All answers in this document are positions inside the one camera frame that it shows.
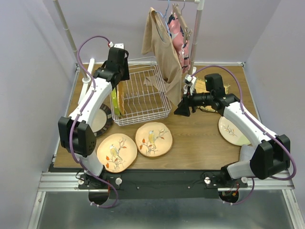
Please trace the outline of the orange woven bamboo tray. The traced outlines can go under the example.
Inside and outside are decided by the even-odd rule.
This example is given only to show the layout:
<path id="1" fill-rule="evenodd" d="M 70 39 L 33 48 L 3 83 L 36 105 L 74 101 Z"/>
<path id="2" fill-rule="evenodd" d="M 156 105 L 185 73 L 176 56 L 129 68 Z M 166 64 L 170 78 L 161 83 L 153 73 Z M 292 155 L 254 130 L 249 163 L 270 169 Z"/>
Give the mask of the orange woven bamboo tray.
<path id="1" fill-rule="evenodd" d="M 123 81 L 119 82 L 119 84 L 116 87 L 117 92 L 117 102 L 118 102 L 118 109 L 120 112 L 120 115 L 124 115 L 124 86 Z"/>

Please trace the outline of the green polka dot plate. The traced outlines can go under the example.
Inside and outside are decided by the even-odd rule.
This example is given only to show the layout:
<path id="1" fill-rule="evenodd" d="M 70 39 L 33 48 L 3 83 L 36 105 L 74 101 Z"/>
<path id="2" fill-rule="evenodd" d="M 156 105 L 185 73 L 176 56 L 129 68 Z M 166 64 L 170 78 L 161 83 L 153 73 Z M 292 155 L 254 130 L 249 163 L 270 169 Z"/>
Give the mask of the green polka dot plate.
<path id="1" fill-rule="evenodd" d="M 114 112 L 115 115 L 121 116 L 122 115 L 120 112 L 121 99 L 120 99 L 119 91 L 116 87 L 112 90 L 110 97 L 113 106 L 112 111 Z"/>

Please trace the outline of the green yellow woven mat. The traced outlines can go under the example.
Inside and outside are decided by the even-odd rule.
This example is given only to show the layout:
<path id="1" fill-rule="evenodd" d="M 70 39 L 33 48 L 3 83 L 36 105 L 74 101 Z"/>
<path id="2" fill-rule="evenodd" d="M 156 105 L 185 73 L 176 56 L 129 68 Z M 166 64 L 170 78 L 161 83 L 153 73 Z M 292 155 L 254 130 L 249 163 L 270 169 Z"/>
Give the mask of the green yellow woven mat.
<path id="1" fill-rule="evenodd" d="M 226 94 L 228 94 L 228 92 L 229 92 L 229 87 L 230 87 L 229 84 L 224 86 Z M 206 90 L 205 81 L 201 80 L 201 79 L 197 79 L 195 90 L 197 93 L 208 93 L 208 91 Z M 203 110 L 205 112 L 212 112 L 212 113 L 216 112 L 211 106 L 206 106 L 206 107 L 199 106 L 198 108 L 200 108 L 201 110 Z"/>

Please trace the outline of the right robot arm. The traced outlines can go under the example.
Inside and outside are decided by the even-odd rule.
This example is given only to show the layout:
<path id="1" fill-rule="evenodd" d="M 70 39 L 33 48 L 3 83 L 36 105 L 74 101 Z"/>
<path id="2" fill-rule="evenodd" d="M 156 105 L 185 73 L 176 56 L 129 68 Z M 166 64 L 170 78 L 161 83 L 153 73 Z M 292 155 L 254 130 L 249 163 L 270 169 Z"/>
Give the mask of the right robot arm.
<path id="1" fill-rule="evenodd" d="M 253 115 L 241 108 L 234 94 L 226 94 L 221 75 L 208 74 L 205 93 L 195 90 L 196 77 L 186 75 L 182 100 L 174 111 L 176 115 L 190 116 L 199 106 L 211 106 L 221 116 L 231 121 L 250 141 L 253 153 L 249 159 L 239 160 L 221 168 L 220 183 L 230 187 L 236 179 L 256 177 L 266 179 L 290 167 L 290 140 L 277 135 L 261 124 Z"/>

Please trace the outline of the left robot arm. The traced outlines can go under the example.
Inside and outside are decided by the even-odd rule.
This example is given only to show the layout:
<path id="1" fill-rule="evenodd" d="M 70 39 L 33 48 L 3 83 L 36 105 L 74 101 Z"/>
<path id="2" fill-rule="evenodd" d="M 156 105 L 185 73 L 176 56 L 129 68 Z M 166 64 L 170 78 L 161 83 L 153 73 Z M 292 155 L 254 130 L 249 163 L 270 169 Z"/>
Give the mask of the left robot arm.
<path id="1" fill-rule="evenodd" d="M 92 173 L 89 183 L 94 188 L 102 188 L 106 177 L 101 174 L 103 164 L 95 153 L 96 136 L 92 123 L 102 103 L 119 82 L 129 80 L 128 56 L 124 44 L 111 47 L 108 59 L 94 72 L 92 84 L 80 104 L 69 117 L 61 117 L 58 121 L 61 146 L 86 173 Z"/>

